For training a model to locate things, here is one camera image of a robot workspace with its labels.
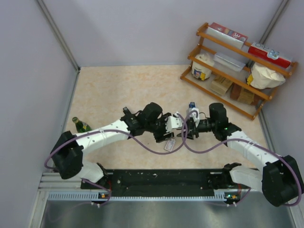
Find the red white staple box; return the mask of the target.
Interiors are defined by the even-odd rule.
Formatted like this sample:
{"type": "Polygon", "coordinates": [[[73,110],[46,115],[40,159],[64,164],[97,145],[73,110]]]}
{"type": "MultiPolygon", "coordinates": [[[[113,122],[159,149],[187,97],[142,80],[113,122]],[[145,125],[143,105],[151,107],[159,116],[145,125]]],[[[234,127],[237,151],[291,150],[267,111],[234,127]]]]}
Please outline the red white staple box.
{"type": "Polygon", "coordinates": [[[170,139],[166,142],[166,145],[164,147],[164,150],[165,151],[168,151],[168,152],[172,152],[173,149],[174,149],[174,145],[176,143],[176,140],[175,139],[170,139]]]}

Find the blue black stapler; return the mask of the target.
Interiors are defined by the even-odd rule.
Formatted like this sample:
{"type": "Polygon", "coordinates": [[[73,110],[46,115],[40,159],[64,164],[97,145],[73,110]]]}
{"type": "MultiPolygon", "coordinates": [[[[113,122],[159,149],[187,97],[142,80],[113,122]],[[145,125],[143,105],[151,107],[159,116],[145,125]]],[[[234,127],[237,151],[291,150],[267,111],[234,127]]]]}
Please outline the blue black stapler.
{"type": "Polygon", "coordinates": [[[196,107],[196,105],[195,105],[194,102],[190,102],[190,103],[189,103],[189,108],[195,108],[195,107],[196,107]]]}

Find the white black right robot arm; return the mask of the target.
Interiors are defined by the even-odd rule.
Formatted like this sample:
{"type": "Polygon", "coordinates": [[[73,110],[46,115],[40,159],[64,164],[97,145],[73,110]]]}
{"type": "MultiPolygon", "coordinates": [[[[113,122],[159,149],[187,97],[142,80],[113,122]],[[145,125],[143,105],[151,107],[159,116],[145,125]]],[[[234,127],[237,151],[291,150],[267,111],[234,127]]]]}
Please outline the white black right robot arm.
{"type": "Polygon", "coordinates": [[[304,183],[296,160],[292,156],[282,157],[250,139],[238,126],[229,122],[222,103],[209,105],[209,117],[200,119],[194,102],[187,109],[188,138],[200,133],[212,132],[225,146],[239,152],[254,164],[247,168],[240,163],[227,164],[223,168],[222,183],[227,188],[245,185],[263,193],[273,206],[297,205],[304,192],[304,183]]]}

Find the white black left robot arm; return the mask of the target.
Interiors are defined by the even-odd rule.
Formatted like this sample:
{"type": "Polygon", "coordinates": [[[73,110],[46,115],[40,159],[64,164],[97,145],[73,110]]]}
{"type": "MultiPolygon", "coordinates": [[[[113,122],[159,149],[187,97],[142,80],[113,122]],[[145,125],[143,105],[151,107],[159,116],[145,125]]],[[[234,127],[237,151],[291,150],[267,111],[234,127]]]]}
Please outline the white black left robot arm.
{"type": "Polygon", "coordinates": [[[106,170],[99,163],[85,160],[87,154],[144,132],[152,133],[155,141],[161,143],[173,138],[173,131],[182,125],[180,118],[171,113],[163,114],[162,108],[153,102],[135,114],[127,107],[123,113],[123,117],[107,126],[86,133],[72,134],[67,131],[61,134],[51,158],[62,179],[79,177],[91,181],[97,188],[103,188],[108,182],[106,170]]]}

